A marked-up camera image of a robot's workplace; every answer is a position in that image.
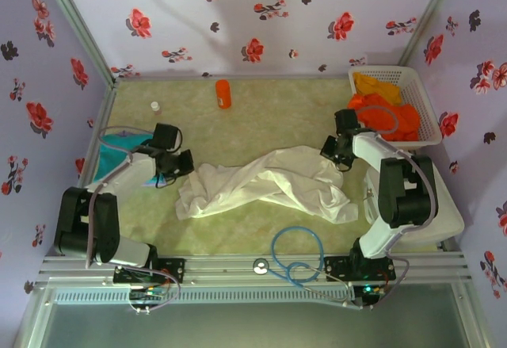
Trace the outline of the white t-shirt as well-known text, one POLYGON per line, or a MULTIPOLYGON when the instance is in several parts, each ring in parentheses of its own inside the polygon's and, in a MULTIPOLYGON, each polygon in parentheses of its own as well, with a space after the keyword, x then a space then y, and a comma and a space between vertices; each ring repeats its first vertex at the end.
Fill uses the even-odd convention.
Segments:
POLYGON ((308 146, 278 149, 245 166, 204 163, 179 189, 179 220, 227 212, 264 201, 318 216, 332 224, 358 219, 358 205, 342 191, 344 175, 308 146))

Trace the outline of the folded teal t-shirt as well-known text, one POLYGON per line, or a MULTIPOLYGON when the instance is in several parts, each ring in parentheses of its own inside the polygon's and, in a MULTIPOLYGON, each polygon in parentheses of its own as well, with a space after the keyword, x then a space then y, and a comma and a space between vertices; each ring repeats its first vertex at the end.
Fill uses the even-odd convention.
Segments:
POLYGON ((131 132, 103 136, 104 143, 100 146, 98 168, 93 180, 96 182, 105 177, 127 158, 127 151, 150 138, 151 134, 134 134, 131 132))

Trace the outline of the orange t-shirt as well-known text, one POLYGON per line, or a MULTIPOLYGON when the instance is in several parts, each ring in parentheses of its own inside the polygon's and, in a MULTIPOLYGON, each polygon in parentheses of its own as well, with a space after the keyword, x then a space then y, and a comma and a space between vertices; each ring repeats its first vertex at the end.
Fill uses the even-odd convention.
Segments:
POLYGON ((378 94, 354 94, 348 109, 354 109, 358 121, 377 131, 390 142, 418 141, 421 119, 412 105, 391 105, 378 94))

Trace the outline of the yellow t-shirt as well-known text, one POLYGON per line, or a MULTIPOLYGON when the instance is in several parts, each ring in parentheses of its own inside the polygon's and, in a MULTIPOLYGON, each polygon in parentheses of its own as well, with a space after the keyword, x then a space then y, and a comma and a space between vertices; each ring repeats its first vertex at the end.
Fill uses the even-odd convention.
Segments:
POLYGON ((381 82, 377 78, 359 72, 353 73, 353 82, 356 92, 360 95, 378 94, 391 105, 402 104, 401 90, 392 83, 381 82))

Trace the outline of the orange plastic bottle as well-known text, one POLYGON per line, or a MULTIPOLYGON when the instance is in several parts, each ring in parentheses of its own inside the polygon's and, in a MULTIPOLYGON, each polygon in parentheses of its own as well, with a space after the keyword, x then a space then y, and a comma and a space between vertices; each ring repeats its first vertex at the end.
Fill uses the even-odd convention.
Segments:
POLYGON ((221 79, 215 83, 215 93, 218 106, 221 109, 228 109, 231 107, 231 87, 227 80, 221 79))

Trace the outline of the white plastic basket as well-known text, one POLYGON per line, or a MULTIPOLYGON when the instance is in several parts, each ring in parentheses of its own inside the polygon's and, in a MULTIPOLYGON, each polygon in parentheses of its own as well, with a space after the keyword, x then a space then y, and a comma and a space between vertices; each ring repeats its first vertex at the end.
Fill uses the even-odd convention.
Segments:
POLYGON ((389 82, 399 87, 402 103, 412 105, 421 120, 418 129, 418 140, 396 141, 392 144, 406 151, 415 151, 423 147, 435 146, 442 141, 439 124, 431 106, 429 96, 418 73, 410 67, 388 65, 363 65, 349 69, 349 82, 353 92, 356 84, 353 74, 359 72, 381 82, 389 82))

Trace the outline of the white plastic bin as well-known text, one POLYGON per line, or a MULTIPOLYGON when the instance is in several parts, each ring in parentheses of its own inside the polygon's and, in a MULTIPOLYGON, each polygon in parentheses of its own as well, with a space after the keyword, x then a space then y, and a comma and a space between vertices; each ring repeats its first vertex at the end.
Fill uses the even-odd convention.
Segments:
MULTIPOLYGON (((404 235, 395 249, 408 251, 419 247, 436 246, 438 243, 460 234, 464 229, 463 217, 452 200, 440 172, 433 166, 438 211, 431 224, 422 231, 404 235)), ((367 222, 373 225, 378 217, 379 173, 369 167, 363 181, 364 211, 367 222)))

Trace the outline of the blue stethoscope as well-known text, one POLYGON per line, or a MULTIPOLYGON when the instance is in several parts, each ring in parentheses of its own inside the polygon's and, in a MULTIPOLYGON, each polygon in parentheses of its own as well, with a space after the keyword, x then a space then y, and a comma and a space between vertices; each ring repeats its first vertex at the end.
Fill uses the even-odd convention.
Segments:
POLYGON ((253 272, 256 275, 261 276, 270 273, 274 277, 277 277, 282 281, 286 281, 288 284, 292 285, 298 290, 316 296, 320 300, 328 301, 330 303, 337 304, 338 306, 341 306, 343 308, 353 309, 356 311, 364 310, 364 307, 362 305, 358 305, 354 302, 355 296, 353 295, 353 285, 345 283, 340 278, 334 277, 324 270, 325 263, 324 247, 321 239, 311 229, 302 226, 292 226, 281 229, 274 235, 270 243, 270 254, 272 261, 282 271, 282 273, 277 273, 276 271, 272 270, 270 268, 269 261, 266 258, 257 258, 253 262, 253 272), (315 240, 318 247, 318 265, 316 267, 311 266, 306 262, 291 262, 289 264, 284 264, 277 257, 276 243, 278 242, 279 238, 293 231, 306 233, 315 240), (297 279, 292 275, 292 272, 296 269, 311 271, 313 274, 303 279, 297 279), (320 275, 324 276, 325 278, 333 279, 334 282, 338 283, 341 286, 341 291, 337 296, 330 295, 329 293, 324 293, 323 291, 318 291, 316 289, 309 287, 309 284, 316 282, 320 275))

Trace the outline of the aluminium table edge rail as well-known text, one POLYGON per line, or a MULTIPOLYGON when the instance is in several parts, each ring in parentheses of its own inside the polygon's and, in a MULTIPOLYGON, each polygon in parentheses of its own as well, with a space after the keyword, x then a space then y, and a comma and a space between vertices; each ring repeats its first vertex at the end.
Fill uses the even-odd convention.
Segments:
POLYGON ((138 75, 128 76, 123 78, 114 78, 114 82, 120 84, 121 82, 179 82, 179 81, 195 81, 195 82, 210 82, 218 81, 220 79, 226 80, 299 80, 299 79, 349 79, 347 74, 344 75, 324 75, 319 72, 317 75, 193 75, 193 76, 150 76, 138 75))

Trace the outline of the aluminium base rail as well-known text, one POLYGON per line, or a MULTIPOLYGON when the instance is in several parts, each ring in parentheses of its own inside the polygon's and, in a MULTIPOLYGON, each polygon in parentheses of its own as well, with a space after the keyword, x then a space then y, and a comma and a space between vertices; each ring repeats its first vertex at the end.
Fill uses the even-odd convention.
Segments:
MULTIPOLYGON (((406 259, 409 270, 403 280, 408 284, 451 284, 470 282, 471 272, 462 253, 435 251, 422 253, 395 253, 406 259)), ((235 287, 235 286, 282 286, 284 283, 272 274, 255 274, 253 265, 256 255, 187 255, 183 257, 183 285, 185 287, 235 287)), ((89 269, 84 261, 70 257, 46 257, 34 280, 36 285, 50 283, 112 286, 113 265, 93 264, 89 269)))

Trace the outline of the aluminium frame post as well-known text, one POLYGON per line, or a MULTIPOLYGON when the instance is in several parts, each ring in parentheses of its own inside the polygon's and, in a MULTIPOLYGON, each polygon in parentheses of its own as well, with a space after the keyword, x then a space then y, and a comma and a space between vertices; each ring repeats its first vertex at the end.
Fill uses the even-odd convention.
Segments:
POLYGON ((113 87, 115 79, 110 73, 104 56, 102 55, 99 47, 97 46, 92 34, 90 33, 82 15, 78 11, 74 0, 56 0, 59 8, 63 11, 65 18, 71 25, 74 34, 79 39, 81 45, 85 49, 87 55, 91 58, 93 65, 100 73, 104 82, 113 87))
POLYGON ((414 54, 417 46, 422 41, 426 29, 431 25, 433 18, 436 16, 436 12, 440 8, 443 1, 444 0, 429 0, 429 3, 421 15, 421 19, 418 21, 417 27, 412 37, 410 38, 409 43, 403 50, 403 53, 398 61, 399 66, 407 66, 408 62, 411 59, 411 56, 414 54))

